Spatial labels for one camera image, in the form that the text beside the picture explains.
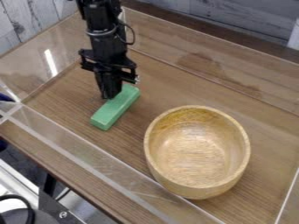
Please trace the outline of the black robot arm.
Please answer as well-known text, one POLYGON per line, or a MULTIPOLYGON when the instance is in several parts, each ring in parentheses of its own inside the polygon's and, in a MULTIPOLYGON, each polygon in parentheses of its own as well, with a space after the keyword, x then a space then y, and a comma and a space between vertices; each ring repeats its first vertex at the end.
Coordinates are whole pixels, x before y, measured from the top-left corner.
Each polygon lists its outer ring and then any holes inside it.
POLYGON ((91 48, 80 49, 81 68, 95 74, 103 99, 113 99, 123 82, 136 84, 136 63, 127 57, 127 29, 132 27, 119 18, 120 0, 76 0, 81 19, 87 22, 91 48))

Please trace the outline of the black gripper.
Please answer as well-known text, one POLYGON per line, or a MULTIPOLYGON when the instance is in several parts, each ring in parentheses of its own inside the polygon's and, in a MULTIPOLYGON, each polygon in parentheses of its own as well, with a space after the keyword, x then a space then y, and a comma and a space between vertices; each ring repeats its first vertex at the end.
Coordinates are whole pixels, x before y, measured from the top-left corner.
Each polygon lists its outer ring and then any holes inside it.
POLYGON ((89 49, 80 49, 81 68, 93 72, 103 99, 113 99, 121 92, 123 81, 136 84, 136 63, 127 57, 125 30, 87 30, 89 49))

